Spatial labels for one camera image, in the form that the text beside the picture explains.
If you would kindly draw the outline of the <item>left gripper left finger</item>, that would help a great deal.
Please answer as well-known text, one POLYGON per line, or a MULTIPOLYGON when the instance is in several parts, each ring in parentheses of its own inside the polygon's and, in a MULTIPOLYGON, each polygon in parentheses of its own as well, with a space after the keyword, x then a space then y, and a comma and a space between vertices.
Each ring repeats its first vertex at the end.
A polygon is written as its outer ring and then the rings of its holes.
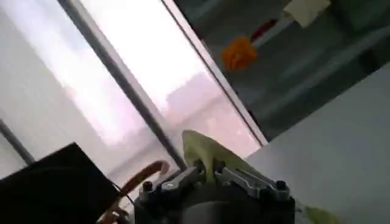
POLYGON ((205 181, 205 170, 196 166, 187 168, 184 171, 170 170, 149 184, 144 182, 141 188, 141 196, 148 197, 158 193, 177 193, 185 187, 197 182, 205 181))

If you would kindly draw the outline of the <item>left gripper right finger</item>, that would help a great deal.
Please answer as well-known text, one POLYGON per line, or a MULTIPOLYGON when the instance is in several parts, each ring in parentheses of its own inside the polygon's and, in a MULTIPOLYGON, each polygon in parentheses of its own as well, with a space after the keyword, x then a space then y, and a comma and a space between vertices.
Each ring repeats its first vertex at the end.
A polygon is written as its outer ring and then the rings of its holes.
POLYGON ((260 199, 264 192, 268 192, 276 200, 290 198, 290 188, 284 181, 273 181, 264 175, 255 175, 249 171, 228 167, 215 170, 214 175, 218 181, 238 185, 252 198, 260 199))

